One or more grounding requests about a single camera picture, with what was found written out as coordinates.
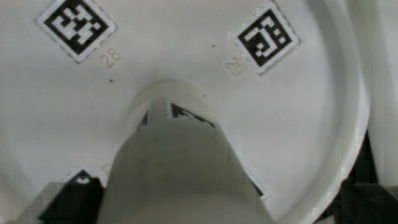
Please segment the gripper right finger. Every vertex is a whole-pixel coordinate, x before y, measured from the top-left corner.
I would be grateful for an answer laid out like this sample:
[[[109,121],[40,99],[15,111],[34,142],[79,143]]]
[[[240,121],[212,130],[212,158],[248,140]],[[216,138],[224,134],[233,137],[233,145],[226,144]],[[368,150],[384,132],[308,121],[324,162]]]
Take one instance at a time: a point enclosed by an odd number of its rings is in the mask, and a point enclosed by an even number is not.
[[[398,224],[398,185],[342,184],[336,224]]]

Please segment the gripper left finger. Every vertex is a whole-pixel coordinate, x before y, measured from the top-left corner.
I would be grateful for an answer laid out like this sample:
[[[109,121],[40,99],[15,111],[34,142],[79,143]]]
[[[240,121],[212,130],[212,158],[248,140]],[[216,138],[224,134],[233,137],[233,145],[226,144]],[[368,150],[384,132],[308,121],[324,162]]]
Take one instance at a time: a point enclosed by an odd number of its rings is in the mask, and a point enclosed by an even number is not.
[[[17,224],[97,224],[105,188],[89,184],[52,182],[17,219]]]

